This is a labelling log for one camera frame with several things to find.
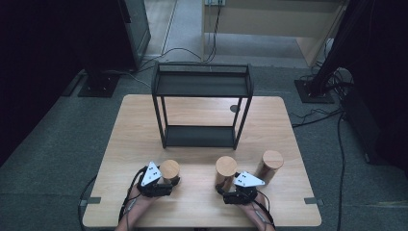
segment desk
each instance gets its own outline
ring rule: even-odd
[[[166,100],[168,119],[179,124],[231,122],[232,104],[236,104],[236,99]],[[237,150],[163,149],[151,95],[127,95],[91,193],[91,197],[101,197],[101,201],[88,205],[84,224],[87,227],[116,226],[121,203],[136,172],[150,161],[160,165],[172,159],[180,165],[180,184],[170,196],[153,204],[138,227],[253,227],[240,209],[225,205],[222,196],[215,191],[216,161],[221,156],[231,156],[237,161],[239,172],[253,173],[267,150],[279,151],[285,161],[271,182],[259,188],[270,199],[275,224],[320,225],[318,206],[304,201],[314,195],[281,98],[252,98]]]
[[[202,0],[202,55],[204,33],[212,33],[217,6],[205,7]],[[226,0],[221,8],[218,33],[296,37],[309,66],[321,47],[338,29],[345,0]]]

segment hand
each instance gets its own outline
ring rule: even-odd
[[[265,203],[265,197],[261,194],[258,193],[256,196],[255,200],[262,204],[264,207],[266,207]],[[258,228],[260,231],[275,231],[272,225],[264,223],[258,216],[260,214],[264,220],[268,221],[268,216],[265,214],[265,212],[255,203],[251,202],[249,204],[245,205],[237,205],[243,212],[246,214],[246,216],[255,224],[255,226]]]
[[[129,206],[131,206],[133,199],[136,197],[136,202],[133,204],[132,208],[128,211]],[[127,231],[128,228],[135,227],[138,219],[144,214],[144,212],[153,204],[154,201],[160,197],[147,197],[141,195],[138,188],[134,186],[129,194],[129,201],[125,207],[125,214],[123,218],[119,221],[119,224],[115,231],[123,230]]]

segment wooden tabletop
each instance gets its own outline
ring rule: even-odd
[[[169,124],[231,125],[231,105],[237,99],[167,98]],[[150,161],[179,164],[181,181],[170,196],[157,200],[138,227],[253,227],[243,212],[225,205],[215,190],[216,162],[222,156],[237,161],[238,172],[254,173],[267,150],[282,154],[284,165],[259,190],[270,200],[276,226],[318,226],[321,223],[293,129],[280,97],[252,98],[237,150],[214,147],[163,149],[151,95],[127,95],[120,107],[105,156],[84,214],[87,227],[116,227],[120,206],[139,169]]]

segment wooden container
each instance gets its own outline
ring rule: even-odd
[[[229,192],[237,172],[237,162],[229,156],[220,157],[216,163],[216,170],[216,187],[221,187],[225,192]]]
[[[262,156],[254,175],[267,185],[283,163],[283,157],[279,152],[268,150]]]
[[[173,181],[178,180],[180,166],[176,161],[166,160],[160,165],[160,172],[165,183],[171,184]]]

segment wooden table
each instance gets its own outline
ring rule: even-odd
[[[202,0],[202,56],[204,33],[213,33],[217,6]],[[321,48],[337,33],[346,8],[345,0],[227,0],[221,8],[217,32],[296,37],[308,66],[315,64]]]
[[[236,99],[169,98],[169,123],[224,125],[232,122]],[[138,227],[253,227],[242,211],[225,205],[214,189],[216,161],[230,156],[238,172],[253,173],[267,150],[280,152],[285,164],[271,182],[259,188],[270,199],[277,226],[318,226],[321,223],[284,102],[279,97],[253,97],[237,150],[213,147],[162,148],[151,95],[127,95],[120,107],[90,197],[87,227],[115,227],[126,190],[136,172],[153,161],[171,159],[180,165],[181,182],[170,196],[157,200]]]

